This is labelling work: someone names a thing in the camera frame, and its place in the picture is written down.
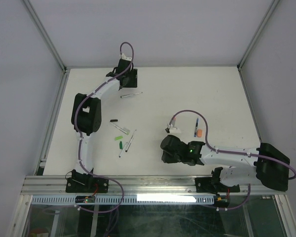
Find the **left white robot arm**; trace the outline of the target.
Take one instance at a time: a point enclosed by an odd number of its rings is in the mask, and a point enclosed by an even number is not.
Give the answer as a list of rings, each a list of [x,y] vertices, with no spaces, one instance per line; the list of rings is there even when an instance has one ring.
[[[104,81],[91,93],[78,93],[74,98],[71,123],[77,135],[77,160],[75,170],[89,174],[93,170],[93,145],[95,134],[102,123],[102,101],[123,88],[137,87],[137,69],[133,58],[122,57]]]

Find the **white marker green end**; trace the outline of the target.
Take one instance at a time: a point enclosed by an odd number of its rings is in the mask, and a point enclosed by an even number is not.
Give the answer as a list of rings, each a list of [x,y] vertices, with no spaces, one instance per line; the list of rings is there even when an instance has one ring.
[[[135,136],[135,134],[136,134],[136,131],[137,131],[137,129],[134,130],[134,132],[133,132],[133,134],[132,134],[132,136],[131,136],[131,138],[130,138],[130,140],[129,140],[127,146],[126,146],[125,152],[128,152],[128,150],[129,150],[129,148],[130,148],[130,146],[131,146],[131,144],[132,144],[132,142],[133,142],[133,140],[134,140],[134,136]]]

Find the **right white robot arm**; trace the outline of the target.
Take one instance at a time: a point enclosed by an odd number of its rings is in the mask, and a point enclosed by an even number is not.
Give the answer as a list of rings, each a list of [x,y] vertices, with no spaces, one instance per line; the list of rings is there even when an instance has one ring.
[[[161,144],[164,163],[184,163],[190,166],[215,165],[211,187],[216,191],[240,184],[262,184],[285,192],[288,190],[290,159],[269,143],[258,148],[210,148],[206,143],[184,143],[174,135],[166,136]]]

